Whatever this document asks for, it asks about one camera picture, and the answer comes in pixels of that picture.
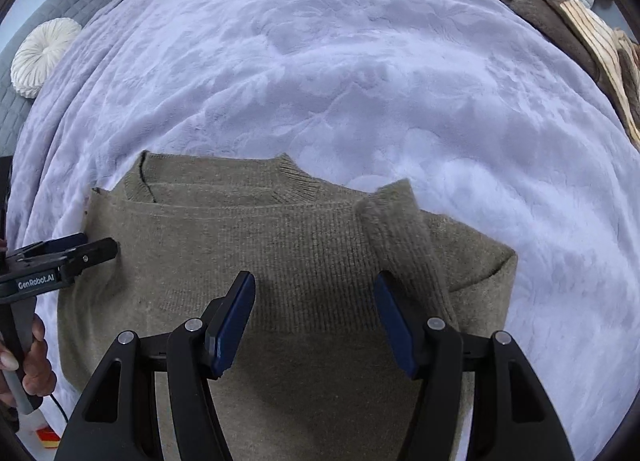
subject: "finger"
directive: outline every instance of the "finger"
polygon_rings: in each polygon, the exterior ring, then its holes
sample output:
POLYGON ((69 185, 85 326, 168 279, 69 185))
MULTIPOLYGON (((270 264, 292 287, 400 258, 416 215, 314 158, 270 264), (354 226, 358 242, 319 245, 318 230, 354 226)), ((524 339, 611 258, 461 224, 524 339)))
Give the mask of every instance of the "finger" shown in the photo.
POLYGON ((22 364, 25 375, 36 377, 45 372, 46 369, 50 369, 50 364, 47 364, 48 350, 49 346, 46 342, 35 341, 31 345, 31 351, 25 356, 24 363, 22 364))
POLYGON ((43 384, 43 386, 36 393, 36 395, 42 396, 42 397, 49 396, 49 394, 52 394, 53 391, 55 390, 56 383, 58 383, 58 377, 53 371, 51 371, 51 374, 49 375, 49 379, 46 381, 46 383, 43 384))
POLYGON ((40 368, 37 375, 25 375, 22 379, 22 386, 24 387, 24 390, 27 391, 28 394, 31 394, 31 396, 36 394, 44 385, 46 385, 52 370, 51 362, 45 360, 45 364, 40 368))
POLYGON ((22 381, 22 386, 27 394, 31 396, 49 396, 56 388, 58 378, 56 374, 51 371, 46 376, 41 378, 27 378, 22 381))
POLYGON ((37 341, 42 342, 44 340, 44 322, 38 315, 33 316, 33 328, 31 332, 33 332, 33 336, 37 341))
POLYGON ((2 374, 0 374, 0 401, 4 402, 10 407, 13 406, 12 403, 15 403, 14 395, 11 394, 9 386, 6 384, 6 380, 4 379, 4 376, 2 374))
POLYGON ((15 397, 12 393, 0 394, 0 401, 9 407, 15 407, 15 397))
POLYGON ((3 371, 16 371, 20 367, 18 360, 11 354, 11 351, 0 343, 0 369, 3 371))

